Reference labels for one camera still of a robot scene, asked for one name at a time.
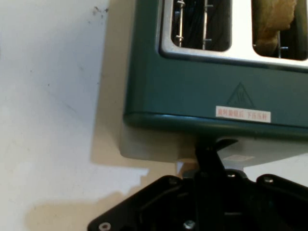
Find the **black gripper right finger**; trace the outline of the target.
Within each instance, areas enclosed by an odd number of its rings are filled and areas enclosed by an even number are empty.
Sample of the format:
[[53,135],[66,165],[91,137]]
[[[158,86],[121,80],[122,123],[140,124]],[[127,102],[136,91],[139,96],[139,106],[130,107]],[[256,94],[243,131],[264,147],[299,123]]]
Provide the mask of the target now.
[[241,211],[249,226],[257,231],[306,231],[308,229],[307,187],[273,174],[256,182],[243,171],[227,170],[218,161],[224,178],[224,196],[230,206]]

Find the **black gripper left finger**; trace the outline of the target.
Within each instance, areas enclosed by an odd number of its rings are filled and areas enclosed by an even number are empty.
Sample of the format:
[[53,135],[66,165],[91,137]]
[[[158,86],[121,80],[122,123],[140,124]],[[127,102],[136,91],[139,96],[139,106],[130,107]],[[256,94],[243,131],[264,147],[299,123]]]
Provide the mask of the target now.
[[213,147],[195,149],[200,168],[191,177],[163,176],[95,218],[89,231],[216,231]]

